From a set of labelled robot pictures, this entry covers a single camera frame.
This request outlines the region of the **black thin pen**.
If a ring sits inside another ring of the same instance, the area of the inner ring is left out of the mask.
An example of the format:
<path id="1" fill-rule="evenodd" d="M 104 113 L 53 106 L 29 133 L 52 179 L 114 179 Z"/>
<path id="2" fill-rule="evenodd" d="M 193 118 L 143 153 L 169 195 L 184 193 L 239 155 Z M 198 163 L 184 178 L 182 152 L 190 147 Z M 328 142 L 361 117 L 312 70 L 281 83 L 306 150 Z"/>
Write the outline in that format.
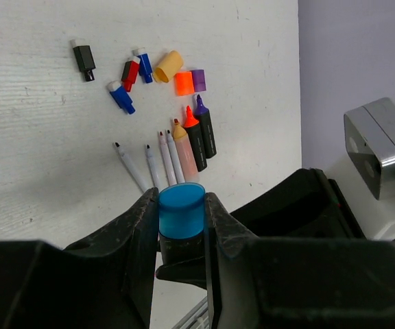
<path id="1" fill-rule="evenodd" d="M 142 176 L 140 170 L 138 169 L 132 157 L 130 156 L 130 153 L 118 142 L 114 142 L 114 144 L 115 144 L 115 149 L 119 154 L 122 163 L 130 173 L 134 181 L 137 183 L 140 190 L 144 193 L 146 190 L 149 189 L 149 184 L 145 181 L 145 178 Z"/>

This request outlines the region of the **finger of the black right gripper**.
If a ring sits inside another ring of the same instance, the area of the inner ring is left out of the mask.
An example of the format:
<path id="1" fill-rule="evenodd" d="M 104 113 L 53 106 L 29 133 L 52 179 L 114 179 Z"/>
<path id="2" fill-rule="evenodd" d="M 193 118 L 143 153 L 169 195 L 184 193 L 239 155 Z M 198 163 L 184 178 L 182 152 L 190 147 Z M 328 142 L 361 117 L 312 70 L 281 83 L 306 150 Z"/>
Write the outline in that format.
<path id="1" fill-rule="evenodd" d="M 280 184 L 231 212 L 257 236 L 362 239 L 337 182 L 320 169 L 299 169 Z M 162 264 L 156 278 L 206 288 L 204 256 Z"/>

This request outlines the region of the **purple highlighter cap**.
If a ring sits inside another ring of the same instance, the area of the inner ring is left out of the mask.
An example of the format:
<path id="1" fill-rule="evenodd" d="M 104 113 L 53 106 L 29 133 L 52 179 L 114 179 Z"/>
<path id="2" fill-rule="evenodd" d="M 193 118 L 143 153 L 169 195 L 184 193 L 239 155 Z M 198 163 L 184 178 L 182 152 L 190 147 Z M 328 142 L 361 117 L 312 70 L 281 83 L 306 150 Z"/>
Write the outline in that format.
<path id="1" fill-rule="evenodd" d="M 206 78 L 204 69 L 191 70 L 193 88 L 196 93 L 206 91 Z"/>

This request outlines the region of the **blue cap thin pen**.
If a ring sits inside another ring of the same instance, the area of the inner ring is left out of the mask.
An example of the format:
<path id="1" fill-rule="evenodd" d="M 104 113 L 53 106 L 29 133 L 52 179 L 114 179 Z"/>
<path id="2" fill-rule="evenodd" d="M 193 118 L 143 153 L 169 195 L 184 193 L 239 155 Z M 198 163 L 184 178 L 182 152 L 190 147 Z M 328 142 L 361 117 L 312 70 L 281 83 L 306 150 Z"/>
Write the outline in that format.
<path id="1" fill-rule="evenodd" d="M 182 167 L 180 164 L 180 159 L 178 156 L 178 151 L 176 149 L 176 144 L 173 140 L 173 136 L 171 134 L 170 130 L 167 130 L 167 146 L 169 148 L 169 153 L 171 156 L 171 162 L 173 165 L 173 170 L 174 173 L 176 175 L 176 181 L 178 184 L 184 183 L 185 179 L 184 179 L 184 174 L 182 172 Z"/>

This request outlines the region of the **blue black highlighter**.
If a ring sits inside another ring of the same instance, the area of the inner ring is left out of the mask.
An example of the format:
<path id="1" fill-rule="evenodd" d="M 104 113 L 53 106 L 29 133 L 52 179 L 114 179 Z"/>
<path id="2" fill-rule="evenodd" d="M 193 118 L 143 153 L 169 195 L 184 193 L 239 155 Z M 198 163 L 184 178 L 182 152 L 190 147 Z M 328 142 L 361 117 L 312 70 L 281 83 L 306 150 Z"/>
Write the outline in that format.
<path id="1" fill-rule="evenodd" d="M 204 235 L 199 233 L 186 239 L 159 235 L 159 247 L 164 265 L 172 265 L 204 256 Z"/>

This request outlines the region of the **pale orange highlighter cap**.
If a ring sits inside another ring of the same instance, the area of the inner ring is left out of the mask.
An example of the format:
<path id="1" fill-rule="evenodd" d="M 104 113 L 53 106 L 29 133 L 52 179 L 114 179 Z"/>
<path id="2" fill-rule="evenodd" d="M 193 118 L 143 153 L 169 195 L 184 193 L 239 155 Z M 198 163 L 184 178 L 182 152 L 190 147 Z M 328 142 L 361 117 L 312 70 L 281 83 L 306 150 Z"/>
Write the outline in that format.
<path id="1" fill-rule="evenodd" d="M 170 51 L 158 63 L 154 69 L 153 76 L 158 83 L 168 83 L 174 75 L 183 67 L 184 61 L 180 53 L 176 50 Z"/>

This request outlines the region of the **red cap thin pen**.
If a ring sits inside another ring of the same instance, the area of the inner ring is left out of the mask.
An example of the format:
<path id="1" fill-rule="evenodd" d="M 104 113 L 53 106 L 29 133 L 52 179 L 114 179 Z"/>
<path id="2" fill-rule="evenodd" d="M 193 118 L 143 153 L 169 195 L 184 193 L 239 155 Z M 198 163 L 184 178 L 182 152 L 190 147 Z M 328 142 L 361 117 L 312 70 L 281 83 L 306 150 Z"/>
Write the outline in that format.
<path id="1" fill-rule="evenodd" d="M 159 143 L 160 143 L 161 154 L 163 157 L 163 163 L 165 166 L 165 171 L 167 174 L 167 180 L 168 180 L 169 185 L 172 186 L 172 185 L 177 184 L 177 181 L 176 181 L 176 174 L 175 174 L 173 164 L 171 161 L 169 148 L 167 145 L 167 139 L 162 131 L 159 132 L 158 138 L 159 138 Z"/>

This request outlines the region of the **orange black highlighter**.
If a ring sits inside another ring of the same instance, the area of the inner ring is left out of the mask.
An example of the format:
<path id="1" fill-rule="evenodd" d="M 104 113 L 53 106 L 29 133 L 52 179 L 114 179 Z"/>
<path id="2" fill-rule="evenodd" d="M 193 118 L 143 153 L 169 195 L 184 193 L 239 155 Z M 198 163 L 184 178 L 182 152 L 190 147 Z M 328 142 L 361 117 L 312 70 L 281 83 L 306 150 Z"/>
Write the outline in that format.
<path id="1" fill-rule="evenodd" d="M 205 168 L 207 168 L 207 161 L 200 122 L 194 117 L 193 111 L 190 106 L 186 107 L 185 114 L 186 117 L 183 128 L 186 130 L 189 136 L 189 141 L 193 151 L 193 156 L 195 158 L 197 170 L 201 172 L 205 170 Z"/>

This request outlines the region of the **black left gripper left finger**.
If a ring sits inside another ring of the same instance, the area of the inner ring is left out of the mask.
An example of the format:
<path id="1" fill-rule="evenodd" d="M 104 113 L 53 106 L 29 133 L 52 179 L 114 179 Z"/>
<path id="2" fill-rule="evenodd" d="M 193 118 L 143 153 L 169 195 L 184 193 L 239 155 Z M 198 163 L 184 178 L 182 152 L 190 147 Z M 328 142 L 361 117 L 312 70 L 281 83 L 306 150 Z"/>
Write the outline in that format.
<path id="1" fill-rule="evenodd" d="M 148 328 L 158 190 L 64 249 L 0 241 L 0 328 Z"/>

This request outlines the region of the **pale orange yellow highlighter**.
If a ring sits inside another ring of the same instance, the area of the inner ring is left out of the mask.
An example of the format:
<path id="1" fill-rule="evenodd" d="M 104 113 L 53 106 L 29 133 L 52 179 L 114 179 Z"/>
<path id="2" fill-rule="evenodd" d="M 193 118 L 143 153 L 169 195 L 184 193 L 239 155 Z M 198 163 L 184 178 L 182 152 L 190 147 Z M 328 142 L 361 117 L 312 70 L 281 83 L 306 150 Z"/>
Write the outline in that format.
<path id="1" fill-rule="evenodd" d="M 184 179 L 186 182 L 197 183 L 199 181 L 199 173 L 195 163 L 193 150 L 191 148 L 189 135 L 187 134 L 187 131 L 180 125 L 179 120 L 174 119 L 173 124 L 173 140 L 178 152 Z"/>

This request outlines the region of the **blue highlighter cap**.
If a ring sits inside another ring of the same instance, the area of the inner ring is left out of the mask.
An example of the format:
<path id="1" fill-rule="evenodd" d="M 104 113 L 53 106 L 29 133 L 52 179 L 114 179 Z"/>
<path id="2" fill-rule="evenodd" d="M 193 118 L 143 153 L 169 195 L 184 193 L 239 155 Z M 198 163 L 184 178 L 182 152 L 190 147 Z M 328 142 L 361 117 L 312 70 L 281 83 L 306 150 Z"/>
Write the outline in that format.
<path id="1" fill-rule="evenodd" d="M 204 229 L 205 189 L 197 183 L 165 188 L 159 195 L 159 232 L 168 239 L 190 239 Z"/>

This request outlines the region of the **purple black highlighter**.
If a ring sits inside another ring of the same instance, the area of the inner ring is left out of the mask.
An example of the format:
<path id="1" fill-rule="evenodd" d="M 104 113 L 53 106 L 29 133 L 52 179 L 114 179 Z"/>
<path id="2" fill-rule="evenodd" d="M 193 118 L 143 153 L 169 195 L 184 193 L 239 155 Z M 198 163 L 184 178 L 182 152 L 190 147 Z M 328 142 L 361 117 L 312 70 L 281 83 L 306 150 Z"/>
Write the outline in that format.
<path id="1" fill-rule="evenodd" d="M 195 118 L 200 122 L 205 154 L 207 158 L 212 158 L 217 154 L 215 145 L 215 136 L 211 121 L 210 110 L 204 105 L 200 95 L 196 96 L 197 107 L 195 109 Z"/>

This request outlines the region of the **black pen cap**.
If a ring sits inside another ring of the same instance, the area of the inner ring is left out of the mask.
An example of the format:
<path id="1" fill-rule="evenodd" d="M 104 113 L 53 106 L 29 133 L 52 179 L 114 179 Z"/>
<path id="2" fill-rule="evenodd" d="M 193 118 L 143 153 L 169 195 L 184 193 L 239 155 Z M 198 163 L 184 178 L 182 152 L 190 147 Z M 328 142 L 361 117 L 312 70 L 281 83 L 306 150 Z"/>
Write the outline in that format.
<path id="1" fill-rule="evenodd" d="M 95 80 L 93 70 L 96 69 L 91 47 L 81 40 L 73 39 L 70 41 L 73 53 L 80 73 L 86 82 Z"/>

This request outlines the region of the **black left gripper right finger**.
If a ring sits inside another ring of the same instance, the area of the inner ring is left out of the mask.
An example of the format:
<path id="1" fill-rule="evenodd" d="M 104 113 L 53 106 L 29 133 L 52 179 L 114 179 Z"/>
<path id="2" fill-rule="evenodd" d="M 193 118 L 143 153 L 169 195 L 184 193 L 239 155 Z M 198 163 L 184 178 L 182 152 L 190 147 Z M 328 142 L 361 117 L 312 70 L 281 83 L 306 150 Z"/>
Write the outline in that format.
<path id="1" fill-rule="evenodd" d="M 395 242 L 259 237 L 214 193 L 205 211 L 211 328 L 395 328 Z"/>

